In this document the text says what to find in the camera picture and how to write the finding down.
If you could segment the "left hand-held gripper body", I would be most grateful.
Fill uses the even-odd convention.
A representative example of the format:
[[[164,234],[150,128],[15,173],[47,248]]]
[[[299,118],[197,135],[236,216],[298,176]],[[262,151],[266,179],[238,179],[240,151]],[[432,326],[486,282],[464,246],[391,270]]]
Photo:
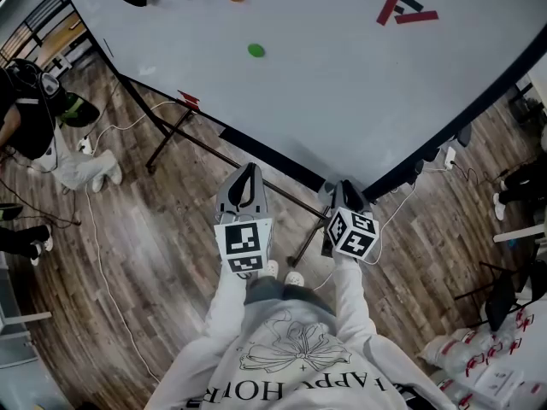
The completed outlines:
[[[215,240],[221,263],[232,274],[261,272],[268,263],[273,219],[263,204],[221,202],[215,215]]]

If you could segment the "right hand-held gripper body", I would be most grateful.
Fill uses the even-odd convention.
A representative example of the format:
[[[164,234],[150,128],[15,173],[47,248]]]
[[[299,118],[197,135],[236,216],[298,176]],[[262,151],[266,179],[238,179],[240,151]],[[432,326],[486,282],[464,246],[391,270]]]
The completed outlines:
[[[327,210],[321,254],[332,258],[337,253],[364,261],[379,240],[379,222],[373,217],[371,205],[366,203],[360,211],[343,207]]]

